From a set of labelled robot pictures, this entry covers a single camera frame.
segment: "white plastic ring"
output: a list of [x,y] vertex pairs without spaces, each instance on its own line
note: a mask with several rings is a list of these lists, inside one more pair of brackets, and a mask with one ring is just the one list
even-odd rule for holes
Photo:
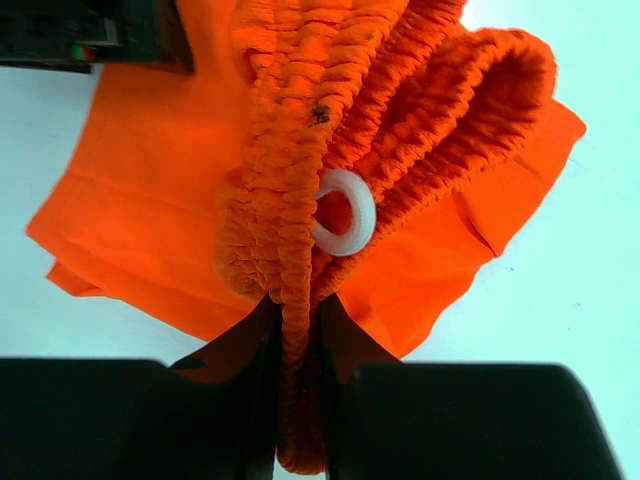
[[351,204],[351,227],[343,235],[335,235],[319,222],[311,236],[316,245],[335,257],[346,257],[362,250],[376,228],[376,203],[365,181],[348,170],[329,170],[320,179],[316,200],[331,192],[342,192]]

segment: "orange fabric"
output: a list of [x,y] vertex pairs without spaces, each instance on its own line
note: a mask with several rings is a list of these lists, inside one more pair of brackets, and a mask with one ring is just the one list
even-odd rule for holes
[[[307,350],[318,301],[339,289],[373,338],[408,353],[584,133],[551,101],[548,48],[464,31],[462,3],[180,2],[197,75],[108,66],[73,162],[29,226],[69,293],[122,299],[205,340],[265,291],[282,302],[278,453],[290,470],[322,468]],[[317,212],[313,200],[336,167],[369,183],[379,219],[371,245],[341,259],[310,237],[314,213],[348,223],[340,199]],[[216,274],[214,243],[241,295]]]

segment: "white surface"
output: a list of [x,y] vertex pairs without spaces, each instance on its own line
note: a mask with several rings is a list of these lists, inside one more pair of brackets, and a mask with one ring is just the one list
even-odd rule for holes
[[[640,478],[638,7],[470,2],[468,25],[522,27],[552,45],[557,97],[589,133],[506,254],[409,360],[568,365],[590,390],[628,478]],[[201,342],[121,303],[58,291],[43,278],[51,259],[23,233],[71,155],[94,81],[0,69],[0,355],[171,362]]]

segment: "fabric fold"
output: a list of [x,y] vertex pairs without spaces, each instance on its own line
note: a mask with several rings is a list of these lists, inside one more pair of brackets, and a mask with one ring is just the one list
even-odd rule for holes
[[[260,5],[271,23],[254,27],[275,31],[275,41],[271,52],[239,47],[257,66],[253,126],[243,170],[220,203],[223,278],[283,305],[278,454],[299,473],[323,465],[312,418],[318,303],[412,215],[520,154],[555,85],[543,42],[521,31],[461,30],[462,1],[397,3],[391,15],[351,3],[273,2],[269,16]],[[313,248],[318,175],[329,168],[358,173],[377,205],[372,242],[350,257]],[[349,216],[344,202],[327,207],[333,218]]]

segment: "dark stain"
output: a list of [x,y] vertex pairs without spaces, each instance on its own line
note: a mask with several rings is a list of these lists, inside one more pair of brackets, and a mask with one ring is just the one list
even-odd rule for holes
[[331,113],[331,107],[328,105],[320,105],[316,103],[311,107],[311,115],[313,115],[316,121],[311,125],[315,127],[316,125],[322,125],[323,123],[327,123],[331,120],[329,114]]
[[515,157],[513,157],[512,160],[516,162],[518,165],[520,165],[522,168],[524,168],[525,170],[528,170],[529,173],[533,174],[535,177],[544,179],[544,176],[538,170],[536,170],[535,167],[527,163],[527,161],[524,159],[524,157],[522,157],[522,155],[516,155]]

